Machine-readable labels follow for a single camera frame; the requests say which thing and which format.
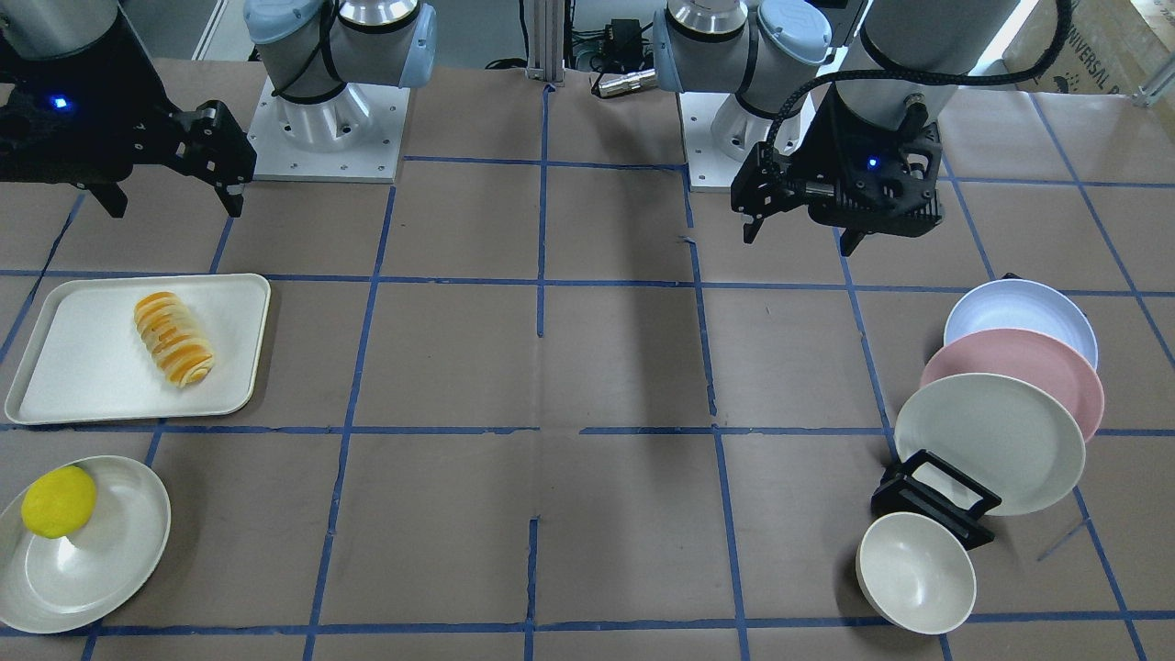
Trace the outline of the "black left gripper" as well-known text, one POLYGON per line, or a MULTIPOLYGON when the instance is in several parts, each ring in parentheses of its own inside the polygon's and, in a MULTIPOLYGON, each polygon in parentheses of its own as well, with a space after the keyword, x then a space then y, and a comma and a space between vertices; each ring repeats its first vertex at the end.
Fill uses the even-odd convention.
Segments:
POLYGON ((936 198, 941 155, 922 94, 904 101, 897 129, 882 129, 858 117, 831 89, 798 150, 783 155, 758 142, 732 180, 731 209, 743 214, 743 243, 756 242, 765 218, 797 207, 842 230, 844 258, 870 234, 924 237, 944 222, 936 198))

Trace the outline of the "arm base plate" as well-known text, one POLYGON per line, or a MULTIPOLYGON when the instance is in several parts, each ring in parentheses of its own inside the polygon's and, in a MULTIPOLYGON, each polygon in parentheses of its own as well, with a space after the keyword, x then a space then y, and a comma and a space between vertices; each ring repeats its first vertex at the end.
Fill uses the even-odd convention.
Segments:
POLYGON ((730 193, 750 148, 767 139, 772 119, 746 110, 734 94, 682 93, 678 102, 689 189, 730 193))
POLYGON ((273 88, 266 81, 248 130, 253 180, 395 183, 410 89, 348 85, 320 104, 293 104, 273 88))

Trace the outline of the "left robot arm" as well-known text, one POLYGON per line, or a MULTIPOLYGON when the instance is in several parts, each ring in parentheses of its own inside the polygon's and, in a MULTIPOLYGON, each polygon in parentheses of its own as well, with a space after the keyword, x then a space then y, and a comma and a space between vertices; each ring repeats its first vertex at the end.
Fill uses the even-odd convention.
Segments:
POLYGON ((765 220, 803 207, 841 231, 918 238, 944 209, 936 116, 969 75, 1013 1, 873 1, 839 70, 822 1, 669 1, 650 41, 665 92, 718 93, 739 121, 723 133, 740 163, 730 205, 752 243, 765 220))

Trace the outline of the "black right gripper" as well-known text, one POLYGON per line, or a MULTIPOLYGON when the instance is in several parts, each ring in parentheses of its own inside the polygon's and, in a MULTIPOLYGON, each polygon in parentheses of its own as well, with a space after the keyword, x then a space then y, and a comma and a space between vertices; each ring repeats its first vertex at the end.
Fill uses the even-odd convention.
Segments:
POLYGON ((184 110, 125 16, 96 41, 48 58, 16 50, 16 21, 4 28, 4 180, 83 184, 110 218, 129 198, 118 184, 134 166, 164 166, 214 186, 228 217, 243 213, 257 155, 219 100, 184 110))

